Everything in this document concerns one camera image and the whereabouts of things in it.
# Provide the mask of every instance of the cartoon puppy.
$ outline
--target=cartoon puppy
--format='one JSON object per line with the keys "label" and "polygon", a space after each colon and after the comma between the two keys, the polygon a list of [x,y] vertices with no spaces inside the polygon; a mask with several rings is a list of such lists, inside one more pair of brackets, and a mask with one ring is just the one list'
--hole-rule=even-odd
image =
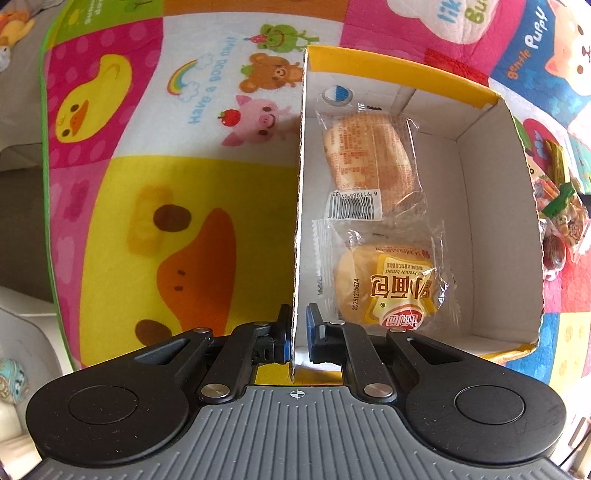
{"label": "cartoon puppy", "polygon": [[556,0],[548,0],[556,15],[554,55],[546,71],[564,78],[581,96],[591,95],[591,22],[575,18],[571,10]]}
{"label": "cartoon puppy", "polygon": [[242,73],[247,76],[240,82],[240,90],[245,93],[256,92],[259,88],[276,90],[286,83],[295,87],[296,82],[301,82],[304,74],[300,62],[293,65],[283,57],[269,56],[266,53],[255,53],[250,56],[252,65],[242,68]]}

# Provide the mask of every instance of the cartoon pig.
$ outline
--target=cartoon pig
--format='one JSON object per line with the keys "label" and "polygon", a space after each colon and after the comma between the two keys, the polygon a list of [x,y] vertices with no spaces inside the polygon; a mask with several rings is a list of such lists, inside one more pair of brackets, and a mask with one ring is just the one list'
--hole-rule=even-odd
{"label": "cartoon pig", "polygon": [[283,138],[287,131],[279,129],[278,123],[283,115],[290,112],[290,107],[279,110],[275,102],[266,99],[253,100],[248,95],[236,95],[238,110],[229,109],[220,114],[222,124],[231,127],[230,133],[222,141],[226,147],[237,147],[244,142],[268,142],[275,133]]}

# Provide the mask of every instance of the black circular disc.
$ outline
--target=black circular disc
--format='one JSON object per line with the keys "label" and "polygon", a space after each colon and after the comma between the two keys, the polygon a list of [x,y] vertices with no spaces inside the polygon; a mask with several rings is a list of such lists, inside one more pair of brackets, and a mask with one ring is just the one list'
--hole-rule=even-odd
{"label": "black circular disc", "polygon": [[521,417],[523,399],[507,388],[478,385],[461,391],[456,408],[470,420],[486,425],[503,425]]}
{"label": "black circular disc", "polygon": [[405,413],[428,445],[481,465],[544,455],[566,418],[564,404],[550,387],[479,359],[424,367]]}
{"label": "black circular disc", "polygon": [[42,456],[116,465],[155,452],[183,428],[187,398],[162,369],[107,364],[58,378],[33,396],[27,424]]}
{"label": "black circular disc", "polygon": [[115,385],[96,385],[75,393],[70,399],[70,413],[90,425],[107,425],[129,417],[138,408],[138,397]]}

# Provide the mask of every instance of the duck beak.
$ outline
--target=duck beak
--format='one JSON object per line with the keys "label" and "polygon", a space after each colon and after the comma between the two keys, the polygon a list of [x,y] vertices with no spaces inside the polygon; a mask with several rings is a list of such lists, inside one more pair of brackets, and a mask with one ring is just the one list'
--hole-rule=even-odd
{"label": "duck beak", "polygon": [[86,112],[88,111],[88,100],[84,100],[84,103],[80,106],[78,111],[72,115],[70,118],[70,128],[72,129],[72,136],[78,133],[82,123],[84,123],[84,119],[86,117]]}

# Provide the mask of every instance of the candy wrapper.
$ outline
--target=candy wrapper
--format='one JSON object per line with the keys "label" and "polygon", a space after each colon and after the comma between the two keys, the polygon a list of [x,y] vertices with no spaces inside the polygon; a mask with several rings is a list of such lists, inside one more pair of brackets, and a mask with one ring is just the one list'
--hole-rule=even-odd
{"label": "candy wrapper", "polygon": [[423,216],[397,220],[314,223],[328,318],[365,327],[424,329],[445,301],[449,308],[439,327],[456,329],[459,308],[443,261],[443,227],[431,230]]}
{"label": "candy wrapper", "polygon": [[526,155],[526,159],[530,169],[531,183],[534,187],[535,206],[538,212],[541,212],[558,196],[560,191],[532,157]]}
{"label": "candy wrapper", "polygon": [[412,121],[361,104],[331,108],[320,102],[316,114],[337,188],[327,218],[381,220],[414,207],[424,210]]}

